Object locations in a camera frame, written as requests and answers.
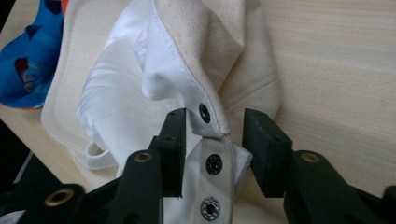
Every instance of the snap button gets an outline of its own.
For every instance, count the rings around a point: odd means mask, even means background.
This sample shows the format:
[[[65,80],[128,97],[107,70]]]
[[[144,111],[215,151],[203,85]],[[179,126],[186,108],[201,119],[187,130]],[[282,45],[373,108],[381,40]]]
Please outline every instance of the snap button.
[[[221,156],[213,154],[206,160],[206,170],[210,175],[218,175],[222,168]]]
[[[220,215],[220,203],[215,197],[207,197],[201,203],[201,214],[204,219],[213,221]]]
[[[199,105],[199,114],[201,115],[201,119],[205,123],[210,122],[210,114],[209,114],[209,111],[207,110],[205,105],[202,105],[202,104]]]

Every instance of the blue object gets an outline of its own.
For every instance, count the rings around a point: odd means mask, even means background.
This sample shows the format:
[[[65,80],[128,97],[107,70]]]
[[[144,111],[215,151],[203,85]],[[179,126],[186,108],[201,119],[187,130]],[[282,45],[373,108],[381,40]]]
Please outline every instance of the blue object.
[[[58,6],[56,13],[49,5]],[[0,103],[23,109],[43,106],[59,59],[63,23],[59,1],[41,0],[33,24],[0,53]]]

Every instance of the metal snap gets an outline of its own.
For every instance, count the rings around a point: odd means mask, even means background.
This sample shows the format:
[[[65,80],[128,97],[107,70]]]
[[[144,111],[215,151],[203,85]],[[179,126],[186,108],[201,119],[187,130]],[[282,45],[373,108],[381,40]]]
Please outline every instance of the metal snap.
[[[220,215],[220,203],[215,197],[207,197],[201,203],[201,215],[208,221],[216,220]]]
[[[205,123],[210,122],[210,114],[209,114],[209,111],[207,110],[205,105],[202,105],[202,104],[199,105],[199,114],[201,115],[201,119]]]
[[[222,168],[221,156],[213,154],[206,160],[206,170],[210,175],[218,175]]]

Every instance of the light wood surface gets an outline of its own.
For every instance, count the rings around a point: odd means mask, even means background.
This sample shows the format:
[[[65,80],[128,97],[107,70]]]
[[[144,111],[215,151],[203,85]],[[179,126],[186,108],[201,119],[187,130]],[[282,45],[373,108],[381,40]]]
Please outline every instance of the light wood surface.
[[[31,24],[38,0],[17,0],[0,34],[0,49]],[[54,141],[41,125],[41,110],[20,110],[0,105],[0,119],[63,182],[80,184],[91,190],[69,152]]]
[[[282,83],[276,122],[349,184],[396,185],[396,1],[270,1]]]

